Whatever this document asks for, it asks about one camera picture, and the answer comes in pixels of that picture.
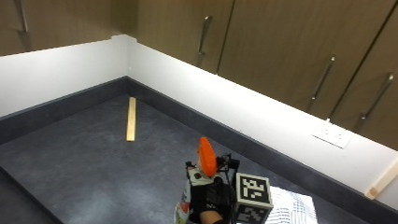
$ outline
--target baseboard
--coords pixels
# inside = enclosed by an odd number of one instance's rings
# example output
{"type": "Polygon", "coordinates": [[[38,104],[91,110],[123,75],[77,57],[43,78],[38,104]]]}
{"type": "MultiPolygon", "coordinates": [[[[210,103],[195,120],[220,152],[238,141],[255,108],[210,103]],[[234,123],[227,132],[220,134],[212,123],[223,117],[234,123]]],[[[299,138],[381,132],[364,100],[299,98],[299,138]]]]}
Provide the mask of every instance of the baseboard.
{"type": "Polygon", "coordinates": [[[389,207],[368,200],[360,192],[207,118],[130,77],[118,78],[0,118],[0,145],[120,94],[135,97],[367,223],[396,223],[398,212],[389,207]]]}

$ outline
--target electrical outlet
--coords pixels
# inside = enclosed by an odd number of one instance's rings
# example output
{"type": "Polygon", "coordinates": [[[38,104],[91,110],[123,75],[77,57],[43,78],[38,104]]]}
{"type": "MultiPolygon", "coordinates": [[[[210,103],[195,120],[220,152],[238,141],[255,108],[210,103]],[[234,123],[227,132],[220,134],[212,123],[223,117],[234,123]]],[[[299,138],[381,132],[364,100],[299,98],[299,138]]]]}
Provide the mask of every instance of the electrical outlet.
{"type": "Polygon", "coordinates": [[[351,137],[351,132],[327,121],[313,130],[312,136],[321,139],[324,142],[343,148],[351,137]]]}

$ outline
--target orange object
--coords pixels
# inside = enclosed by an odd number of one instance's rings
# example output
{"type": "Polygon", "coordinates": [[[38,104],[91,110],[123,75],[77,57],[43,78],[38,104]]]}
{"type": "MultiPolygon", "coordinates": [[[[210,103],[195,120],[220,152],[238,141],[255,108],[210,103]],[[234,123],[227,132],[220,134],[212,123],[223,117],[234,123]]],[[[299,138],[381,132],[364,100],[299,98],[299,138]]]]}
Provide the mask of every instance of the orange object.
{"type": "Polygon", "coordinates": [[[198,164],[203,174],[211,177],[216,172],[216,159],[208,140],[204,137],[198,140],[198,164]]]}

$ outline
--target cabinet handle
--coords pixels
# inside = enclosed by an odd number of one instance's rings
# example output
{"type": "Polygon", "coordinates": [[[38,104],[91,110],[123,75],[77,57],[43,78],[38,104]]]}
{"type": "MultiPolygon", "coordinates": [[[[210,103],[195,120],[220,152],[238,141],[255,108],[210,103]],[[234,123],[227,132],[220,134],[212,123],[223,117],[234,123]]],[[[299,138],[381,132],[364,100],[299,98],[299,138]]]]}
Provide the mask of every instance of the cabinet handle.
{"type": "Polygon", "coordinates": [[[204,52],[200,49],[202,49],[203,39],[207,35],[207,30],[208,30],[211,19],[212,19],[211,16],[206,16],[203,18],[203,22],[202,22],[200,35],[199,35],[199,41],[198,41],[198,62],[196,62],[196,66],[199,66],[200,58],[204,55],[204,52]]]}
{"type": "Polygon", "coordinates": [[[26,21],[26,16],[25,16],[22,0],[15,0],[15,6],[18,8],[21,20],[22,20],[22,26],[23,26],[22,32],[26,34],[27,33],[27,21],[26,21]]]}
{"type": "Polygon", "coordinates": [[[377,93],[376,93],[376,96],[375,96],[375,98],[373,98],[373,101],[372,101],[372,103],[369,104],[369,108],[368,108],[368,110],[361,114],[360,119],[365,119],[365,118],[369,116],[371,111],[372,111],[373,107],[376,106],[377,102],[380,101],[380,99],[381,99],[381,97],[383,97],[383,95],[384,95],[384,93],[385,93],[385,90],[388,89],[388,86],[389,86],[392,80],[393,80],[393,75],[392,75],[391,73],[388,73],[388,74],[387,74],[387,80],[385,80],[384,84],[381,85],[380,90],[379,90],[377,93]]]}
{"type": "Polygon", "coordinates": [[[332,56],[331,56],[331,59],[329,59],[329,61],[328,61],[328,63],[327,63],[324,72],[323,72],[323,74],[321,74],[321,76],[320,76],[320,79],[319,79],[319,81],[317,81],[317,84],[315,85],[311,100],[315,99],[315,97],[316,97],[316,95],[317,95],[317,93],[319,93],[319,91],[320,91],[320,89],[321,89],[323,82],[324,82],[324,80],[325,80],[325,77],[327,77],[328,72],[331,71],[331,67],[332,67],[333,61],[335,61],[335,56],[332,55],[332,56]]]}

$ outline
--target cabinet door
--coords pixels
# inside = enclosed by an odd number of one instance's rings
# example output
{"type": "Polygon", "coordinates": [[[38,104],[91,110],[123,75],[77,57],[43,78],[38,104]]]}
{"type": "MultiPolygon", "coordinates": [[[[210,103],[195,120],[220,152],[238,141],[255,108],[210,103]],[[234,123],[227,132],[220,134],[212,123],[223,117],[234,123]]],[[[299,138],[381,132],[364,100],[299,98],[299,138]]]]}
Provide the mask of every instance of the cabinet door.
{"type": "Polygon", "coordinates": [[[25,52],[21,16],[14,0],[0,1],[0,56],[25,52]]]}
{"type": "Polygon", "coordinates": [[[398,9],[376,38],[331,122],[398,150],[398,9]]]}
{"type": "Polygon", "coordinates": [[[111,36],[110,0],[25,0],[30,49],[49,49],[111,36]]]}
{"type": "Polygon", "coordinates": [[[218,74],[325,119],[393,2],[235,0],[218,74]]]}
{"type": "Polygon", "coordinates": [[[136,36],[138,0],[111,1],[112,35],[136,36]]]}
{"type": "Polygon", "coordinates": [[[231,6],[232,0],[140,0],[138,42],[215,73],[231,6]],[[207,16],[212,19],[202,34],[207,16]]]}

